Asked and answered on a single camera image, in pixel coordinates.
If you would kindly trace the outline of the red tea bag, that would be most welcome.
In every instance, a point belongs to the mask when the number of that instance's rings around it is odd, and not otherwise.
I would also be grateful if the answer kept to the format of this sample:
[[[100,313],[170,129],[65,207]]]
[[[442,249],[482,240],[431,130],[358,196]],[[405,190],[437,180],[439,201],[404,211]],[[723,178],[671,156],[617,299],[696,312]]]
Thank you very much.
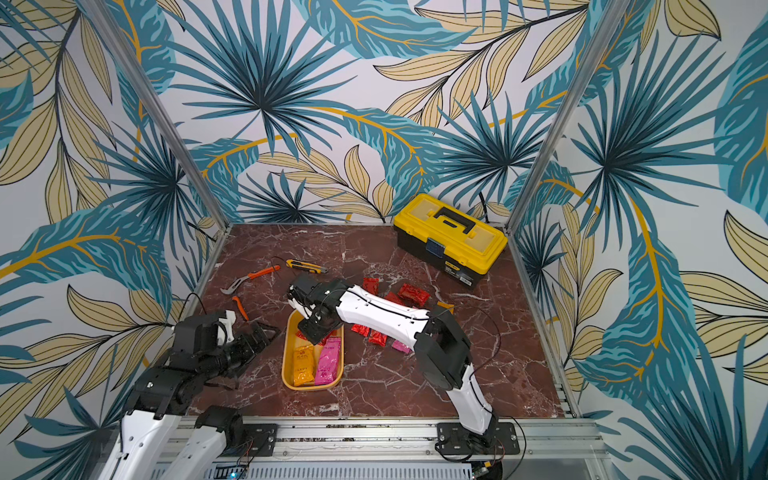
[[[412,302],[419,308],[423,308],[430,299],[430,294],[427,291],[411,284],[403,284],[398,291],[398,296]]]
[[[385,296],[385,299],[386,299],[387,301],[390,301],[390,302],[392,302],[392,303],[395,303],[395,304],[398,304],[398,305],[404,305],[403,301],[402,301],[402,300],[399,298],[399,296],[398,296],[398,295],[396,295],[396,294],[394,294],[394,293],[392,293],[392,292],[389,292],[389,293],[388,293],[388,294]]]
[[[377,296],[379,293],[379,284],[380,281],[377,278],[364,277],[362,287],[366,292]]]
[[[341,330],[340,330],[340,329],[334,330],[334,331],[330,332],[328,335],[326,335],[326,336],[325,336],[325,337],[324,337],[324,338],[323,338],[323,339],[322,339],[322,340],[319,342],[319,345],[321,345],[321,346],[324,346],[324,345],[325,345],[325,344],[326,344],[326,343],[327,343],[327,342],[328,342],[328,341],[329,341],[331,338],[336,338],[336,337],[339,337],[340,335],[341,335]],[[295,333],[295,336],[296,336],[298,339],[302,340],[302,341],[307,341],[307,342],[311,343],[311,341],[310,341],[310,340],[309,340],[309,339],[308,339],[308,338],[307,338],[307,337],[304,335],[304,333],[303,333],[303,332],[301,332],[300,330],[297,330],[297,331],[296,331],[296,333]]]
[[[353,332],[355,332],[355,333],[358,333],[358,334],[362,335],[363,337],[367,337],[370,334],[370,328],[369,327],[366,327],[366,326],[363,326],[363,325],[359,325],[359,324],[354,324],[352,326],[351,330]]]
[[[367,340],[371,344],[386,347],[388,343],[388,336],[384,333],[372,330],[368,335]]]

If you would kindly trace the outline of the yellow plastic storage box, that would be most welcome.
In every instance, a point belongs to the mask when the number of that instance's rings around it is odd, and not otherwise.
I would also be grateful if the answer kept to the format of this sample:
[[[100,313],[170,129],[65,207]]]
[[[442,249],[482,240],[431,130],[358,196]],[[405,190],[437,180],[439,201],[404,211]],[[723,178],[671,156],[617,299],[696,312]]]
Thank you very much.
[[[288,317],[282,360],[283,384],[294,391],[319,391],[336,386],[344,370],[344,329],[333,331],[320,344],[309,342],[298,325],[304,317]]]

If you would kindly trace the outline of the pink tea bag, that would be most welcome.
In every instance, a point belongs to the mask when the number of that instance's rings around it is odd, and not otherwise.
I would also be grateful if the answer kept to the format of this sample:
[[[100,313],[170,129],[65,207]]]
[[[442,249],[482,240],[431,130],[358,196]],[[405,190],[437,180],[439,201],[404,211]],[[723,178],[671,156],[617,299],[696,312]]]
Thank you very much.
[[[397,340],[392,343],[392,348],[404,354],[410,354],[412,352],[410,347]]]
[[[340,337],[331,337],[326,341],[317,362],[316,385],[328,385],[336,380],[341,350],[342,340]]]

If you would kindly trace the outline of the orange yellow tea bag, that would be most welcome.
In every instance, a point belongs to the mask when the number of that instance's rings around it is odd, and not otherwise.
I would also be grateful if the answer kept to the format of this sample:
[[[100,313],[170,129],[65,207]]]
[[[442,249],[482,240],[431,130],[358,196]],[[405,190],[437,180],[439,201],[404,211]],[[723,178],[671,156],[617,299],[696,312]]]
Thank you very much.
[[[442,301],[438,301],[437,302],[437,306],[450,311],[452,314],[455,311],[455,306],[453,304],[449,304],[449,303],[445,303],[445,302],[442,302]]]

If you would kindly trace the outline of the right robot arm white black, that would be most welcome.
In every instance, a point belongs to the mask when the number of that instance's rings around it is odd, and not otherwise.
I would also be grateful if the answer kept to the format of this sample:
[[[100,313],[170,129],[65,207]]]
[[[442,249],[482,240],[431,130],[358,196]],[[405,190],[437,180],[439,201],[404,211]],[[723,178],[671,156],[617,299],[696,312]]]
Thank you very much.
[[[303,319],[298,328],[319,343],[344,324],[382,333],[411,349],[424,378],[447,393],[460,425],[488,438],[498,417],[476,378],[471,342],[450,310],[411,308],[376,296],[343,279],[320,282],[306,274],[288,287],[288,303]]]

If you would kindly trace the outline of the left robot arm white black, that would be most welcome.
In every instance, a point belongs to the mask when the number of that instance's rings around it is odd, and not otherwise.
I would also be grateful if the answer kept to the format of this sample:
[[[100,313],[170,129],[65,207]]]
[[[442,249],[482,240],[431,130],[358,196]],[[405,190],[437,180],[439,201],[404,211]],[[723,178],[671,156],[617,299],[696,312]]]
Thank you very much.
[[[238,380],[280,334],[262,322],[235,332],[231,310],[193,315],[173,330],[172,345],[135,382],[124,404],[120,431],[99,476],[149,479],[166,444],[195,398],[216,378]],[[272,455],[277,427],[248,424],[232,407],[213,405],[200,414],[166,479],[199,479],[224,454],[237,457],[229,478],[242,479],[253,459]]]

